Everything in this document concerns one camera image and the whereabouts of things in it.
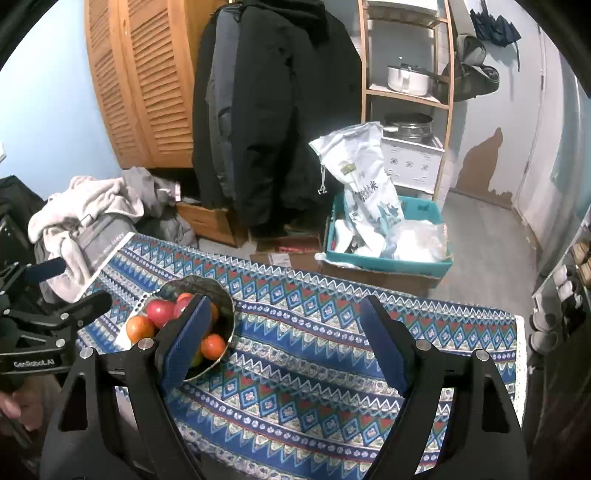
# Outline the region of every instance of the bowl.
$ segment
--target bowl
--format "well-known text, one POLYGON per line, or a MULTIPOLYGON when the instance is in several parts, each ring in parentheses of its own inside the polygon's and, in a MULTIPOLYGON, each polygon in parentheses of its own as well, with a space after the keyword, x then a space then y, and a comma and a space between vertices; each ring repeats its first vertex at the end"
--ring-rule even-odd
POLYGON ((188 275, 178 280, 166 282, 158 290, 151 294, 144 294, 143 298, 136 304, 132 315, 146 315, 145 308, 151 300, 162 299, 176 301, 177 297, 184 292, 205 295, 214 303, 219 310, 219 319, 213 325, 212 333, 217 333, 226 341, 226 348, 219 359, 212 361, 206 358, 196 367, 189 369, 185 376, 185 382, 209 372, 215 367, 226 354, 228 345, 234 335, 236 328, 236 317, 234 301, 230 294, 212 278, 202 278, 197 275, 188 275))

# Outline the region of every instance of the wooden wardrobe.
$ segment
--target wooden wardrobe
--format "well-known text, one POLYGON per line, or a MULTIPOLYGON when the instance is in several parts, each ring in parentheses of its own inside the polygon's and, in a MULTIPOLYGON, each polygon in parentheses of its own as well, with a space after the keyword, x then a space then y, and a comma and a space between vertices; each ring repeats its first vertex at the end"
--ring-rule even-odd
MULTIPOLYGON (((193 168, 199 39, 224 0, 85 0, 90 72, 121 168, 193 168)), ((240 245, 227 210, 179 205, 198 235, 240 245)))

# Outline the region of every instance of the umbrella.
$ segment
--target umbrella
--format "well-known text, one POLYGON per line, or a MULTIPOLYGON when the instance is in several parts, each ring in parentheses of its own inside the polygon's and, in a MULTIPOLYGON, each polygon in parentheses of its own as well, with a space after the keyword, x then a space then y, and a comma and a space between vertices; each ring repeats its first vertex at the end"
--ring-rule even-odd
POLYGON ((474 30, 476 30, 476 37, 480 40, 488 40, 500 47, 506 47, 514 43, 517 49, 517 71, 519 71, 521 65, 519 62, 517 40, 521 38, 521 35, 515 28, 515 25, 510 23, 502 15, 499 15, 495 20, 495 17, 488 12, 485 0, 482 0, 480 4, 482 6, 481 13, 477 14, 474 10, 470 10, 470 17, 474 24, 474 30))

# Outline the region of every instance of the human hand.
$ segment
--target human hand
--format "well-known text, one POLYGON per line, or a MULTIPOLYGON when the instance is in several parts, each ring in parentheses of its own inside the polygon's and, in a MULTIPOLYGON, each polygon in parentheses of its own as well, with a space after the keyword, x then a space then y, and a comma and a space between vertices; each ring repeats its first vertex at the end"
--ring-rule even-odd
POLYGON ((21 388, 7 394, 0 392, 0 410, 9 418, 18 420, 29 431, 43 425, 42 388, 34 378, 26 378, 21 388))

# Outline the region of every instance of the hanging bag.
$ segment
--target hanging bag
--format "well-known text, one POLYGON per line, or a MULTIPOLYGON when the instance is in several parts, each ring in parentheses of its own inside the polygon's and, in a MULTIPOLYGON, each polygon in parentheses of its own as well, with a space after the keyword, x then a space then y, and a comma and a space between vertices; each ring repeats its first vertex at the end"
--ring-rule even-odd
MULTIPOLYGON (((454 102, 462 102, 478 95, 487 95, 499 89, 499 72, 484 65, 486 48, 478 38, 463 0, 449 0, 455 39, 454 102)), ((443 76, 450 76, 449 65, 443 76)), ((441 103, 449 102, 449 85, 434 82, 433 96, 441 103)))

